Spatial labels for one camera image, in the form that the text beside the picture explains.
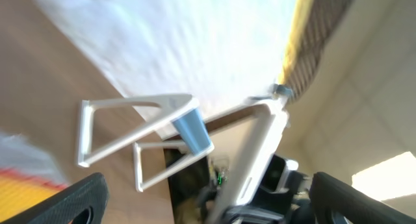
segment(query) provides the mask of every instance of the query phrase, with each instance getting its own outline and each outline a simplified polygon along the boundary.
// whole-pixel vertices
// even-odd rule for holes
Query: tiled wall
[[[350,184],[368,167],[406,151],[416,155],[414,3],[397,0],[321,109],[301,145],[315,171]]]

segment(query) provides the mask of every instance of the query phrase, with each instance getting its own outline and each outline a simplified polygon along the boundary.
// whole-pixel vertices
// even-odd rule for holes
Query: beige surface
[[[303,148],[316,170],[351,184],[351,176],[394,156],[416,155],[416,0],[397,0],[333,98]],[[409,166],[405,171],[416,173]],[[416,217],[416,195],[386,201]]]
[[[102,172],[110,201],[104,223],[173,223],[167,181],[137,193],[131,148],[92,165],[74,163],[79,103],[120,94],[47,20],[31,0],[0,0],[0,127],[22,133],[55,156],[75,182]],[[94,145],[101,145],[143,123],[132,108],[100,110]],[[152,134],[146,140],[160,140]],[[164,168],[162,151],[143,154],[145,177]]]

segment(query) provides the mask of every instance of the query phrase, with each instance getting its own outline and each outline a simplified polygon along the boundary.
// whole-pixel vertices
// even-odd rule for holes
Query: wooden table
[[[110,201],[103,223],[173,223],[167,181],[144,193],[134,187],[132,148],[84,169],[75,166],[82,99],[121,95],[32,0],[0,0],[0,129],[27,136],[50,152],[68,180],[102,172]],[[103,145],[144,120],[133,108],[99,110],[93,145]],[[161,140],[156,134],[145,141]],[[144,178],[165,168],[161,150],[144,151]]]

